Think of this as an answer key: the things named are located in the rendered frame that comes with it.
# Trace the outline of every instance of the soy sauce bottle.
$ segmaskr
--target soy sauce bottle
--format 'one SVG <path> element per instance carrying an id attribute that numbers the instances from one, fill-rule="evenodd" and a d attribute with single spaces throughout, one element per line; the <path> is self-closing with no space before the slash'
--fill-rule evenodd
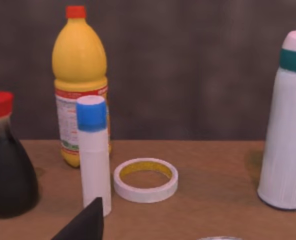
<path id="1" fill-rule="evenodd" d="M 39 199 L 33 165 L 10 129 L 13 94 L 0 91 L 0 218 L 21 215 Z"/>

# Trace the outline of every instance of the green band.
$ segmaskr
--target green band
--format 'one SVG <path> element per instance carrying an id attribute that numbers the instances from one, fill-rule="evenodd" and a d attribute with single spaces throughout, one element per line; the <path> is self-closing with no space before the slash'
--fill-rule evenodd
<path id="1" fill-rule="evenodd" d="M 281 49 L 279 66 L 283 69 L 296 72 L 296 51 Z"/>

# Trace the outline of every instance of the white bottle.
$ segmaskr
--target white bottle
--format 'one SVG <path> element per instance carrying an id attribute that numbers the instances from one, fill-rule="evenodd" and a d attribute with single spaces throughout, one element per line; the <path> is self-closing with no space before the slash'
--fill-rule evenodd
<path id="1" fill-rule="evenodd" d="M 275 208 L 296 210 L 296 31 L 280 52 L 258 195 Z"/>
<path id="2" fill-rule="evenodd" d="M 105 99 L 98 95 L 79 97 L 76 116 L 83 206 L 102 197 L 103 215 L 107 216 L 112 197 Z"/>

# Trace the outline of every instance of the tabletop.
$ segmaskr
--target tabletop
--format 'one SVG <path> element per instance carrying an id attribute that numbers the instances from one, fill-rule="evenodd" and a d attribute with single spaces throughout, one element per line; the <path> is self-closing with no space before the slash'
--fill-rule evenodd
<path id="1" fill-rule="evenodd" d="M 57 140 L 22 143 L 38 176 L 41 201 L 22 216 L 0 219 L 0 240 L 50 240 L 83 209 L 80 170 L 64 162 Z M 263 148 L 262 141 L 113 141 L 111 172 L 129 159 L 159 158 L 177 168 L 179 185 L 174 196 L 150 204 L 112 193 L 103 240 L 296 239 L 296 212 L 272 209 L 257 197 Z M 145 174 L 127 181 L 137 187 L 165 181 Z"/>

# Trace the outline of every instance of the gray wall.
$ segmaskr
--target gray wall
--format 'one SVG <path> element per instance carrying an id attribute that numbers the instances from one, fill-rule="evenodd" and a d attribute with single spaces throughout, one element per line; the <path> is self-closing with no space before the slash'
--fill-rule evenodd
<path id="1" fill-rule="evenodd" d="M 56 139 L 51 69 L 67 4 L 108 58 L 114 139 L 263 139 L 296 0 L 0 0 L 0 90 L 21 139 Z"/>

